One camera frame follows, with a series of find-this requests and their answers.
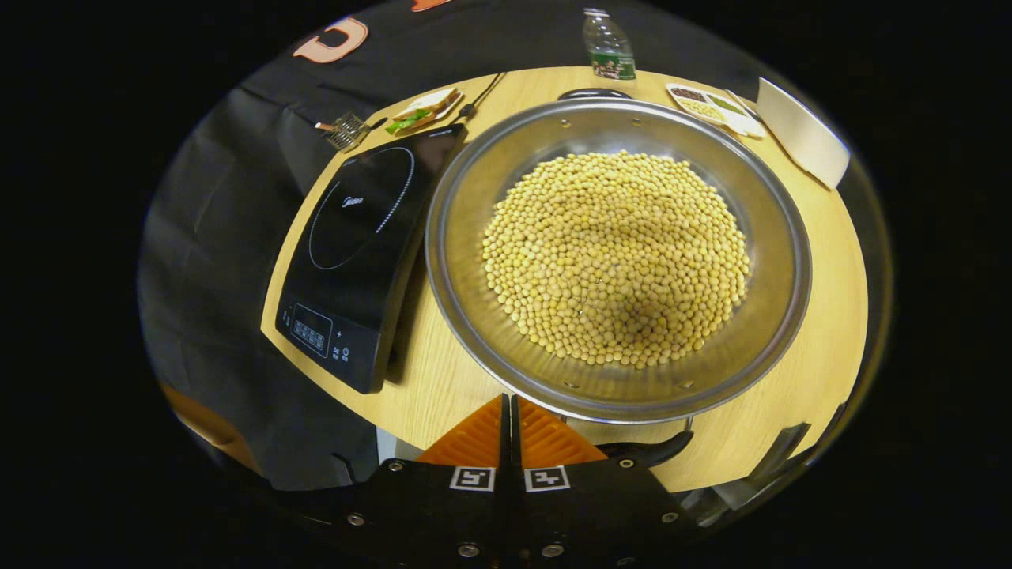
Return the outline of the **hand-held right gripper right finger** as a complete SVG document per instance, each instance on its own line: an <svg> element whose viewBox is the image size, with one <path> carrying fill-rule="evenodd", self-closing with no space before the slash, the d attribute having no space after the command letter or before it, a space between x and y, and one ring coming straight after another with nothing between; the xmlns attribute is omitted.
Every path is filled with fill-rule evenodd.
<svg viewBox="0 0 1012 569"><path fill-rule="evenodd" d="M681 429L661 443L596 446L513 396L511 566L673 567L690 519L653 468L689 441L689 429Z"/></svg>

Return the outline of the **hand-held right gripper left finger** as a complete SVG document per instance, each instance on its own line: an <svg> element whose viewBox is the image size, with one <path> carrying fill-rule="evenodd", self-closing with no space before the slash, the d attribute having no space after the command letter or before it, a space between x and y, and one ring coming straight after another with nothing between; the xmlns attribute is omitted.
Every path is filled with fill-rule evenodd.
<svg viewBox="0 0 1012 569"><path fill-rule="evenodd" d="M488 464L387 458L364 483L343 491L343 546L380 568L502 568L497 488L509 454L509 396L496 396L473 417L491 420L481 445L490 451Z"/></svg>

